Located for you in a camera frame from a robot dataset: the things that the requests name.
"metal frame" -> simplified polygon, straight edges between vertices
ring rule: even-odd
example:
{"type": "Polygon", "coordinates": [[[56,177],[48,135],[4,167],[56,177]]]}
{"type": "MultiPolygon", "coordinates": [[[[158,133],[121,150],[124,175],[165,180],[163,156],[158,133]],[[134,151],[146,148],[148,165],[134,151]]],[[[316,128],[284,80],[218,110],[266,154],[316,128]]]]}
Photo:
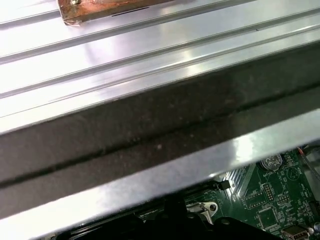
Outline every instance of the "metal frame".
{"type": "Polygon", "coordinates": [[[311,111],[21,212],[0,220],[1,235],[6,240],[37,239],[200,183],[228,170],[317,140],[320,132],[319,119],[320,110],[311,111]]]}
{"type": "Polygon", "coordinates": [[[0,134],[320,40],[318,0],[176,0],[79,28],[35,6],[0,23],[0,134]]]}

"green circuit board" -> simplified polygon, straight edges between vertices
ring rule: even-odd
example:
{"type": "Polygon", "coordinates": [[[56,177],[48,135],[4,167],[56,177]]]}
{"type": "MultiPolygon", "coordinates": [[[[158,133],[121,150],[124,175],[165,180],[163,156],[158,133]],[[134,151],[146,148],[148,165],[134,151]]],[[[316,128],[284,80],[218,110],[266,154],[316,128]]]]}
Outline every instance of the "green circuit board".
{"type": "MultiPolygon", "coordinates": [[[[191,202],[215,202],[218,212],[213,220],[228,216],[285,238],[282,229],[305,224],[312,226],[319,216],[313,214],[309,202],[314,201],[307,178],[296,151],[282,155],[283,164],[277,171],[265,171],[252,164],[231,172],[223,178],[231,188],[225,191],[208,190],[191,202]]],[[[316,233],[310,240],[320,239],[316,233]]]]}

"motherboard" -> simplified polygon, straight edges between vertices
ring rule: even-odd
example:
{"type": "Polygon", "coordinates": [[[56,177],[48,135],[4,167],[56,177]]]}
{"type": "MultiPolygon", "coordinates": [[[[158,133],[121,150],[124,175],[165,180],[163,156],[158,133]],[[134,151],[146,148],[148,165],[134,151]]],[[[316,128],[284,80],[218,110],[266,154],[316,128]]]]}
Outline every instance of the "motherboard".
{"type": "Polygon", "coordinates": [[[320,239],[320,232],[314,229],[320,221],[319,202],[297,151],[227,172],[220,178],[229,181],[229,189],[208,190],[187,199],[187,203],[216,203],[213,221],[228,216],[283,239],[320,239]]]}

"integrated circuit chip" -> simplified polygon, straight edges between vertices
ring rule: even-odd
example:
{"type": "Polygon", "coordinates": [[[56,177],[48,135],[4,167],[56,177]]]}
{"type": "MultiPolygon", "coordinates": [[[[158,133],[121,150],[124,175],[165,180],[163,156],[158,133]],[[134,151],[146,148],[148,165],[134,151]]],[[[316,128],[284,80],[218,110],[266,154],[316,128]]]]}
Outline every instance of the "integrated circuit chip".
{"type": "Polygon", "coordinates": [[[260,211],[258,218],[263,229],[268,229],[278,223],[275,212],[271,207],[260,211]]]}
{"type": "Polygon", "coordinates": [[[252,209],[257,206],[260,206],[262,204],[267,203],[267,200],[266,200],[266,196],[263,192],[258,192],[256,194],[253,194],[251,196],[246,197],[245,202],[246,202],[248,209],[252,209]]]}
{"type": "Polygon", "coordinates": [[[320,202],[314,200],[309,202],[309,205],[312,213],[316,216],[320,216],[320,202]]]}

